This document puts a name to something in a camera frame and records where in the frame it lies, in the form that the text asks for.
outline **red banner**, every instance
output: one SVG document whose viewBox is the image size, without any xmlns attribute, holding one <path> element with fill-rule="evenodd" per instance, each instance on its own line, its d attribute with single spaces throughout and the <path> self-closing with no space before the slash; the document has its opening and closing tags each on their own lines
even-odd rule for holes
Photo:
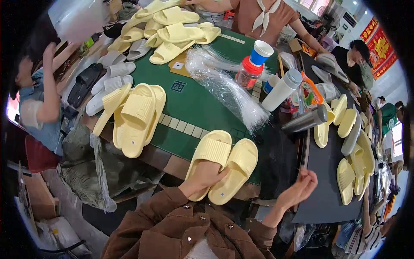
<svg viewBox="0 0 414 259">
<path fill-rule="evenodd" d="M 394 64 L 397 55 L 375 17 L 362 32 L 361 37 L 369 48 L 373 65 L 371 70 L 374 79 L 377 80 Z"/>
</svg>

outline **green shirt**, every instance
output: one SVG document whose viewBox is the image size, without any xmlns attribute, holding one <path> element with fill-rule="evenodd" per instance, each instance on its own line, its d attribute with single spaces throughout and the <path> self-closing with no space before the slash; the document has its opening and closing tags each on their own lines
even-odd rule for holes
<svg viewBox="0 0 414 259">
<path fill-rule="evenodd" d="M 383 135 L 387 134 L 397 123 L 397 108 L 391 103 L 386 103 L 381 109 L 383 113 L 382 117 L 382 126 L 383 126 Z M 378 116 L 374 114 L 373 119 L 378 123 Z"/>
</svg>

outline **denim shirt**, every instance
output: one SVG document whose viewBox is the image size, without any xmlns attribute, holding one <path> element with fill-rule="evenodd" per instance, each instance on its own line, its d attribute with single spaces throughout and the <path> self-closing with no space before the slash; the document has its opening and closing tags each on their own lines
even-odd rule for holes
<svg viewBox="0 0 414 259">
<path fill-rule="evenodd" d="M 19 90 L 20 101 L 22 104 L 24 101 L 33 99 L 36 101 L 44 101 L 44 92 L 43 92 L 43 68 L 37 70 L 33 75 L 32 79 L 36 84 L 32 87 L 23 87 Z M 35 127 L 24 125 L 27 132 L 32 135 L 35 139 L 42 142 L 49 150 L 53 151 L 59 156 L 63 156 L 62 150 L 62 140 L 63 136 L 60 133 L 60 128 L 62 126 L 62 112 L 60 112 L 59 119 L 56 122 L 43 123 L 42 129 L 36 129 Z"/>
</svg>

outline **plastic jar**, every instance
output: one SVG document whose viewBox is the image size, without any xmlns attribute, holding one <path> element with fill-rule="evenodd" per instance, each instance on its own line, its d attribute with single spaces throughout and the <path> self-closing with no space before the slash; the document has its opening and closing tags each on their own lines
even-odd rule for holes
<svg viewBox="0 0 414 259">
<path fill-rule="evenodd" d="M 235 76 L 236 82 L 246 90 L 252 90 L 257 79 L 260 78 L 264 65 L 256 66 L 250 61 L 250 56 L 243 59 Z"/>
</svg>

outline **brown jacket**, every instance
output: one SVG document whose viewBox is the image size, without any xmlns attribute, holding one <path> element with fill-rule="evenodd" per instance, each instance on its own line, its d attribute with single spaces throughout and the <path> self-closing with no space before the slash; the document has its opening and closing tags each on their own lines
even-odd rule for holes
<svg viewBox="0 0 414 259">
<path fill-rule="evenodd" d="M 178 187 L 171 187 L 126 213 L 109 237 L 102 258 L 184 258 L 207 237 L 219 259 L 274 259 L 269 248 L 276 228 L 254 219 L 248 219 L 248 228 L 249 233 L 208 205 L 202 209 L 188 203 Z"/>
</svg>

